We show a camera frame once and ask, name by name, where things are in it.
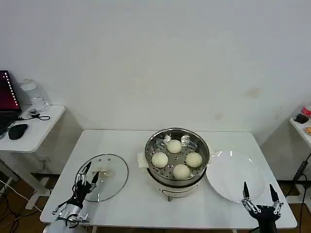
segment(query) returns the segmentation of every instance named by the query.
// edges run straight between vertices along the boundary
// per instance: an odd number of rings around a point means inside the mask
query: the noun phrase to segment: computer mouse
[[[9,138],[11,140],[20,139],[24,135],[27,128],[28,128],[27,124],[19,124],[19,125],[12,126],[8,132]]]

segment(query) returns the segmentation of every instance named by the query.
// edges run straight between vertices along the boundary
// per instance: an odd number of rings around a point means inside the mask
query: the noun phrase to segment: glass lid
[[[93,177],[99,172],[97,186],[86,196],[86,200],[100,202],[114,197],[124,187],[128,177],[126,162],[115,154],[101,154],[84,163],[78,173],[89,163],[91,167],[87,172],[87,181],[91,183]]]

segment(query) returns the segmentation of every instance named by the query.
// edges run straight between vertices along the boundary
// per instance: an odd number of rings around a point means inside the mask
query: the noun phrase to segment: steamed bun
[[[190,167],[199,167],[202,164],[202,156],[195,152],[189,153],[186,156],[186,163]]]
[[[177,180],[184,180],[190,177],[190,169],[183,164],[174,167],[173,175]]]
[[[169,158],[167,157],[166,154],[162,152],[155,153],[151,159],[152,164],[157,168],[165,167],[168,161],[169,161]]]
[[[181,151],[181,143],[178,140],[171,140],[167,144],[167,150],[170,153],[178,153]]]

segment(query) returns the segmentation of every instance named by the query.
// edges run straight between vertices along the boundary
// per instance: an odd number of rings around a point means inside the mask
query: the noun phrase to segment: laptop
[[[21,108],[15,95],[7,70],[0,70],[0,136],[21,114]]]

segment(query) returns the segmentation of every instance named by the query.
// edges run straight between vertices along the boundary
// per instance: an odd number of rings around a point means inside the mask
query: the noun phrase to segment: robotic arm
[[[250,200],[247,184],[244,182],[242,204],[250,216],[258,221],[260,233],[277,233],[276,221],[281,217],[280,211],[284,203],[279,201],[272,185],[270,185],[270,194],[272,206],[254,205]]]
[[[52,212],[55,215],[59,208],[66,204],[65,208],[59,213],[55,222],[48,225],[43,233],[62,233],[62,232],[72,232],[72,233],[86,233],[82,227],[78,227],[79,223],[89,222],[88,215],[80,216],[79,213],[83,208],[83,201],[86,195],[96,187],[98,181],[99,172],[95,174],[91,183],[86,180],[86,174],[91,167],[91,162],[89,162],[81,172],[78,173],[75,184],[72,187],[73,194],[71,198],[57,206],[57,208]]]

